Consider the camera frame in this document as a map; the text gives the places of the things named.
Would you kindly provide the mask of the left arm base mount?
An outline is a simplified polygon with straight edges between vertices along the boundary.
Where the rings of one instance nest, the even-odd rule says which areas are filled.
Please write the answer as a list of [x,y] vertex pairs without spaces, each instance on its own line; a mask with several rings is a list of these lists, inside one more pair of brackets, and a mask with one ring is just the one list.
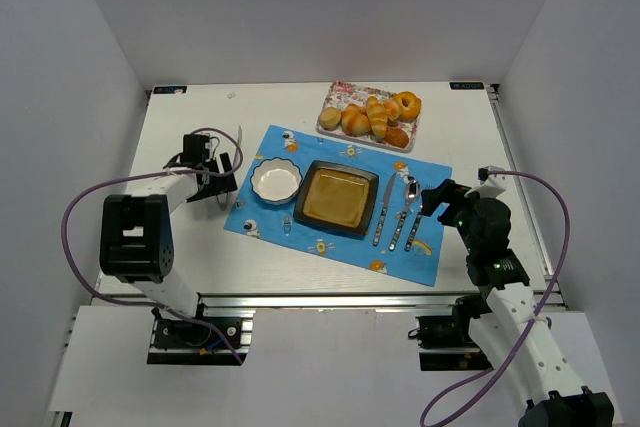
[[254,311],[201,304],[197,318],[206,326],[156,307],[151,313],[148,365],[238,367],[248,354]]

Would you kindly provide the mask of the long striped croissant bread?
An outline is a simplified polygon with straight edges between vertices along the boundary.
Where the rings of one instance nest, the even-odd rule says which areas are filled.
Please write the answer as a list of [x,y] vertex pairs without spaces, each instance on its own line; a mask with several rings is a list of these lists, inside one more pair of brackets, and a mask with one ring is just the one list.
[[372,134],[378,141],[383,140],[388,129],[388,116],[384,106],[377,97],[370,96],[366,100],[365,111]]

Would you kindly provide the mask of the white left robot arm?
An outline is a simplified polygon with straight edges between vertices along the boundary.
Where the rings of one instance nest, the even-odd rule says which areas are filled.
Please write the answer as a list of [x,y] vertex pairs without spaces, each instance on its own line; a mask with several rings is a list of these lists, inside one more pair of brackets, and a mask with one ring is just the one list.
[[234,154],[218,153],[224,133],[198,128],[183,136],[182,150],[145,186],[110,195],[103,203],[99,263],[106,276],[129,284],[164,309],[193,318],[200,295],[173,266],[171,214],[187,203],[213,198],[225,210],[238,189]]

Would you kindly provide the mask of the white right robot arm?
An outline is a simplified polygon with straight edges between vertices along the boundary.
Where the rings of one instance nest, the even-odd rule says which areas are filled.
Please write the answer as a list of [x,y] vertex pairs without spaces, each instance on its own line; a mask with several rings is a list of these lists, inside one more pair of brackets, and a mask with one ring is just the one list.
[[475,343],[492,370],[483,388],[452,414],[458,419],[499,380],[521,408],[521,426],[610,426],[614,406],[575,372],[541,317],[522,263],[509,246],[511,211],[499,195],[506,173],[490,167],[479,172],[476,187],[451,179],[421,193],[421,213],[457,230],[467,250],[466,267],[478,294],[460,298],[453,309],[459,335]]

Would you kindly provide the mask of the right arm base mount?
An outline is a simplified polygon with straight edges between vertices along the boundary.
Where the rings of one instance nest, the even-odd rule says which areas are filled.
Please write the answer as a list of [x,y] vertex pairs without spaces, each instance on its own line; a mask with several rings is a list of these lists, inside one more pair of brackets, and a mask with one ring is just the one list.
[[471,340],[472,319],[490,313],[480,294],[460,297],[449,315],[425,315],[417,318],[417,327],[407,333],[419,346],[423,372],[484,371],[491,367],[486,355]]

